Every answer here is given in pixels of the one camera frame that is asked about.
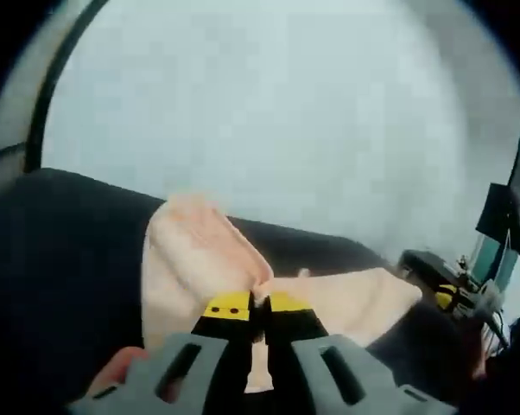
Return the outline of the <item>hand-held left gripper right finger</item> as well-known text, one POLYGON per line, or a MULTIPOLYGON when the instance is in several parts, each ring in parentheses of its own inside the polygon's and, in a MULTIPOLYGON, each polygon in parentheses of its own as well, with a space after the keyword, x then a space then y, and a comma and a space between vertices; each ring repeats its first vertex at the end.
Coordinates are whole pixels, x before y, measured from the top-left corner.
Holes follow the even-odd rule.
POLYGON ((266 299, 268 370, 280 414, 453 414, 344 335, 331 335, 312 307, 276 291, 266 299))

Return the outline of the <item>person's left hand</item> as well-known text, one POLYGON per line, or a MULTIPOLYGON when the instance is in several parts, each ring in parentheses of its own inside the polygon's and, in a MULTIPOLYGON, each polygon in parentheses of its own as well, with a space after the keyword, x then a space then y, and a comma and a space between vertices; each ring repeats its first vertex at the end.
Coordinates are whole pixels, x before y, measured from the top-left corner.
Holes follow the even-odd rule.
POLYGON ((130 364, 135 360, 146 359, 148 356, 143 348, 126 347, 118 350, 94 377, 86 395, 95 396, 111 386, 123 384, 130 364))

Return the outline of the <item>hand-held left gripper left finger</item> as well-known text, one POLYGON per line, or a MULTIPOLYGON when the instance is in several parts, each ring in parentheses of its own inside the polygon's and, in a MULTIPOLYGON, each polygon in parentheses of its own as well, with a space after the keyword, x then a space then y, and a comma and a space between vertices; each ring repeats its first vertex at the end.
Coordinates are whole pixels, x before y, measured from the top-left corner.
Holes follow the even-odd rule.
POLYGON ((239 414, 251 370, 254 298, 215 297, 189 333, 174 333, 123 384, 72 403, 70 414, 239 414))

